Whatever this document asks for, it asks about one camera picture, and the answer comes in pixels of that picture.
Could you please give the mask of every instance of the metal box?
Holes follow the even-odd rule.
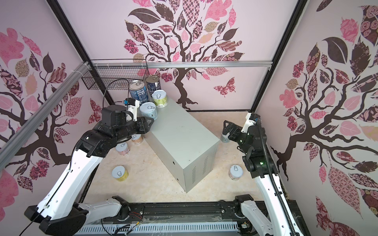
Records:
[[[170,98],[157,110],[158,118],[144,138],[189,192],[212,170],[219,138]]]

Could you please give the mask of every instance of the floor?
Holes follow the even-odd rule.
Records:
[[[190,112],[214,135],[220,137],[223,121],[228,120],[240,126],[245,123],[247,112]],[[247,172],[242,153],[235,142],[219,143],[213,170],[192,190],[185,193],[146,141],[135,145],[127,142],[130,153],[121,156],[115,149],[109,151],[100,163],[84,202],[100,202],[119,195],[128,202],[203,202],[234,200],[236,195],[250,194],[255,200],[262,195]],[[243,176],[237,180],[228,177],[229,168],[238,164]],[[119,182],[112,175],[112,169],[123,165],[129,177]]]

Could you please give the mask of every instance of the red butterfly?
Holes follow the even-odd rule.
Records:
[[[97,105],[91,98],[91,107],[93,110],[92,115],[89,117],[88,124],[93,122],[99,122],[101,120],[101,110],[100,105]]]
[[[234,83],[235,83],[234,78],[235,77],[232,77],[227,82],[226,86],[215,86],[214,89],[217,90],[217,91],[220,91],[220,94],[222,94],[224,97],[226,97],[226,94],[228,93],[228,91],[230,91],[230,92],[236,92],[235,91],[235,86],[234,86]]]

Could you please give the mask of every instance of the small can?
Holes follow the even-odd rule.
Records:
[[[143,137],[141,134],[134,134],[131,136],[131,141],[135,144],[141,144],[143,142]]]
[[[140,106],[142,116],[153,118],[156,120],[158,118],[158,111],[156,110],[156,105],[153,102],[146,102]]]
[[[116,150],[122,156],[126,156],[130,152],[130,148],[126,142],[117,144]]]
[[[160,79],[159,76],[153,75],[149,76],[146,79],[148,91],[150,91],[150,94],[152,95],[156,90],[160,90]]]
[[[167,93],[164,90],[156,90],[152,94],[153,102],[155,102],[156,106],[161,108],[165,107],[168,103],[167,101]]]
[[[140,101],[141,104],[148,102],[147,88],[143,81],[134,80],[131,82],[129,91],[131,97]]]
[[[119,165],[113,169],[112,176],[117,181],[121,182],[127,179],[127,177],[129,176],[129,172],[125,169],[125,167]]]
[[[232,165],[228,171],[228,176],[232,180],[238,180],[243,175],[243,169],[239,165]]]

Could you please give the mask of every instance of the pink wall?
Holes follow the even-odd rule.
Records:
[[[44,0],[6,1],[0,15],[3,146],[81,59]],[[4,235],[18,235],[29,224],[24,211],[46,196],[69,162],[79,137],[95,124],[90,117],[99,117],[99,108],[91,106],[91,99],[100,104],[100,91],[87,91],[79,80],[0,172],[0,228]],[[25,234],[42,232],[32,224]]]
[[[310,1],[257,113],[311,235],[376,235],[376,1]]]
[[[185,62],[271,60],[296,1],[118,0],[104,5],[87,0],[60,4],[93,60],[147,57],[154,62]],[[188,23],[187,30],[175,27],[180,22]],[[168,96],[186,109],[228,110],[250,109],[266,68],[176,71],[176,76],[173,68],[159,73]],[[228,87],[232,78],[234,85]],[[122,91],[110,93],[115,100],[125,98]]]

